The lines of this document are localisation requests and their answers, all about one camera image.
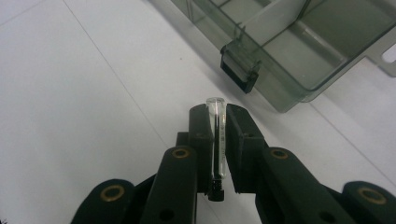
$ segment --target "glass test tube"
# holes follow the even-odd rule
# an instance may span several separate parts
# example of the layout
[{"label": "glass test tube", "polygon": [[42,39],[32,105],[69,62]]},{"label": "glass test tube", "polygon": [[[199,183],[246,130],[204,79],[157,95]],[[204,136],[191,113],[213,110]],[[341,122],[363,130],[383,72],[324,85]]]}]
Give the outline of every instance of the glass test tube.
[{"label": "glass test tube", "polygon": [[225,174],[225,121],[226,103],[222,98],[209,98],[206,100],[209,112],[210,126],[214,136],[213,142],[213,180],[224,179]]}]

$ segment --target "white table surface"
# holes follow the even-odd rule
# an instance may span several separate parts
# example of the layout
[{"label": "white table surface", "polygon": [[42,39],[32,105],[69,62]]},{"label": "white table surface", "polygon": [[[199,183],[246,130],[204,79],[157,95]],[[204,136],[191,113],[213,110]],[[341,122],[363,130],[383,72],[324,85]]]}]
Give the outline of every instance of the white table surface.
[{"label": "white table surface", "polygon": [[[396,194],[396,78],[362,60],[279,114],[219,68],[219,51],[168,1],[0,1],[0,220],[68,223],[99,183],[135,184],[212,96],[245,107],[268,144],[324,185]],[[198,223],[260,223],[253,195],[198,197]]]}]

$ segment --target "black mechanical linkage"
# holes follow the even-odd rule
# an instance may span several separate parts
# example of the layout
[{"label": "black mechanical linkage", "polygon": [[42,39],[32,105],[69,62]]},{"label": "black mechanical linkage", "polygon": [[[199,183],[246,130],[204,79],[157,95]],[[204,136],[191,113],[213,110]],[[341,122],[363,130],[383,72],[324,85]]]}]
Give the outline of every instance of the black mechanical linkage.
[{"label": "black mechanical linkage", "polygon": [[[256,194],[262,223],[396,223],[396,198],[371,183],[339,193],[321,185],[290,151],[269,147],[245,108],[227,105],[226,157],[237,193]],[[158,173],[134,186],[108,180],[92,190],[72,224],[195,223],[196,195],[220,202],[212,183],[213,141],[206,105],[190,110],[187,133],[163,156]]]}]

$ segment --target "brass insert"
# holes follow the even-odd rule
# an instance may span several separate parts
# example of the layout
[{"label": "brass insert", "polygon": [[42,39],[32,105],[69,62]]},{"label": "brass insert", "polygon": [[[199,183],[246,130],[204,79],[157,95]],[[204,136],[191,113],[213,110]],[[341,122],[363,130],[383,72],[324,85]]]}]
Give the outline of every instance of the brass insert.
[{"label": "brass insert", "polygon": [[105,202],[114,202],[118,200],[125,193],[125,189],[121,185],[111,185],[107,188],[103,189],[100,193],[100,198]]}]

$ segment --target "plastic container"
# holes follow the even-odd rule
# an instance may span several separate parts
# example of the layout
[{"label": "plastic container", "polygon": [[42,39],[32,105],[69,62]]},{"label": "plastic container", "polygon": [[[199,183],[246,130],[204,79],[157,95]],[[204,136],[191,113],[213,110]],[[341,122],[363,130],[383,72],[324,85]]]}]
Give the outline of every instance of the plastic container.
[{"label": "plastic container", "polygon": [[223,70],[279,112],[309,102],[364,57],[396,43],[392,0],[172,0],[221,49]]}]

